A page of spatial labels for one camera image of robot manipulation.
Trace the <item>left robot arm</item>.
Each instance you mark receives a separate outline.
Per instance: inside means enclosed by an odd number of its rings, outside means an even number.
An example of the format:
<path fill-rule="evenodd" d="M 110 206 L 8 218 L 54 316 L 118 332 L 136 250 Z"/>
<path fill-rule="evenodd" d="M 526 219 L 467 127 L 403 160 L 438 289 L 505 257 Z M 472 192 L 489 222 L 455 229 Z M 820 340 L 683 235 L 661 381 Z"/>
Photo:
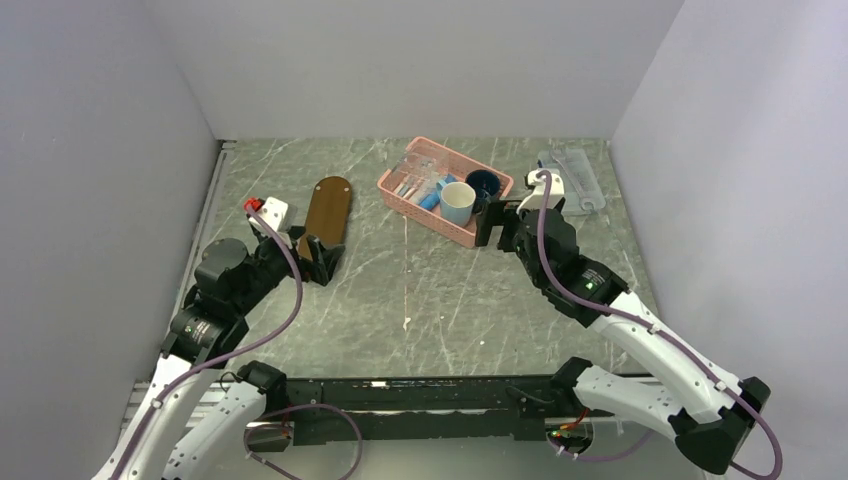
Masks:
<path fill-rule="evenodd" d="M 231 352 L 249 331 L 247 314 L 286 277 L 325 286 L 345 247 L 303 238 L 310 255 L 290 250 L 288 264 L 273 239 L 254 251 L 238 239 L 209 244 L 195 283 L 172 319 L 150 387 L 98 479 L 198 479 L 228 436 L 260 417 L 272 420 L 287 406 L 286 376 L 252 361 L 232 389 L 194 427 L 188 422 L 208 388 L 224 373 Z"/>

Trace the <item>brown wooden oval tray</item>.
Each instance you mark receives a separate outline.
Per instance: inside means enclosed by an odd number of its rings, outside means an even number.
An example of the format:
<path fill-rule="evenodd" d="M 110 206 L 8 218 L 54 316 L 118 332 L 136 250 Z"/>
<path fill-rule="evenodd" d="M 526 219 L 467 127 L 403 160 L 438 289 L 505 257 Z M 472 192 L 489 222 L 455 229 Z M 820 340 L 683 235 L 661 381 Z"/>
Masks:
<path fill-rule="evenodd" d="M 323 246 L 342 244 L 352 204 L 353 188 L 340 176 L 320 180 L 314 187 L 305 220 L 305 235 L 299 240 L 298 253 L 312 259 L 306 237 L 315 236 Z"/>

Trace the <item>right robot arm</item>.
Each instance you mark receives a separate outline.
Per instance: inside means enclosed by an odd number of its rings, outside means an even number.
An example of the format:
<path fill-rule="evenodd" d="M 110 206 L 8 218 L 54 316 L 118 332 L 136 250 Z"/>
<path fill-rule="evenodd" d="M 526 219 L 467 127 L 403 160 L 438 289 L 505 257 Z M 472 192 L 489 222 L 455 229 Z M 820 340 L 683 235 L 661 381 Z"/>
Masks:
<path fill-rule="evenodd" d="M 653 375 L 650 386 L 570 358 L 551 379 L 557 411 L 600 410 L 674 442 L 700 469 L 723 475 L 756 425 L 771 390 L 741 379 L 695 351 L 603 263 L 581 254 L 577 234 L 555 209 L 544 215 L 516 200 L 492 201 L 476 218 L 475 243 L 495 226 L 499 250 L 515 254 L 531 283 L 564 316 L 621 347 Z"/>

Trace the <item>dark blue mug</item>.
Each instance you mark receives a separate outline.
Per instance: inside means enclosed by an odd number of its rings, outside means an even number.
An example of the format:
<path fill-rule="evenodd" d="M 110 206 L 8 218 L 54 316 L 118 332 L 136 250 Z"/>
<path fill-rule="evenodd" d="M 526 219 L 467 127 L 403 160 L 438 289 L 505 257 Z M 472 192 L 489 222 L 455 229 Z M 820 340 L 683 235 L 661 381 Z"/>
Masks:
<path fill-rule="evenodd" d="M 483 202 L 497 198 L 501 188 L 500 178 L 493 171 L 485 169 L 470 172 L 465 183 L 474 190 L 476 199 Z"/>

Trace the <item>light blue mug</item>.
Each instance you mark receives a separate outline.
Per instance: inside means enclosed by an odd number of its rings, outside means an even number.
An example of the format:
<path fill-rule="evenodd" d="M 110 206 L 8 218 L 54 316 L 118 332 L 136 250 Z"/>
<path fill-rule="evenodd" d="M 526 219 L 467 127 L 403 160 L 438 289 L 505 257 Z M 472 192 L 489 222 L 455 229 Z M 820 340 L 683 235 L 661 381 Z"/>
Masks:
<path fill-rule="evenodd" d="M 440 217 L 459 227 L 468 224 L 476 201 L 474 190 L 464 182 L 455 181 L 441 190 Z"/>

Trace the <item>clear acrylic holder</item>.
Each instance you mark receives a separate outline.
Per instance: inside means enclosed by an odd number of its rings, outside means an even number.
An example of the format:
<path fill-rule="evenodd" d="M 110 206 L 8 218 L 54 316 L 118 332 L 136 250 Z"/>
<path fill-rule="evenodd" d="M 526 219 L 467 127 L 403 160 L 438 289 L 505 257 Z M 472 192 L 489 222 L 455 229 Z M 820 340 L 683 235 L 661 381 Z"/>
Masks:
<path fill-rule="evenodd" d="M 381 185 L 391 194 L 418 204 L 449 173 L 448 156 L 440 152 L 407 152 Z"/>

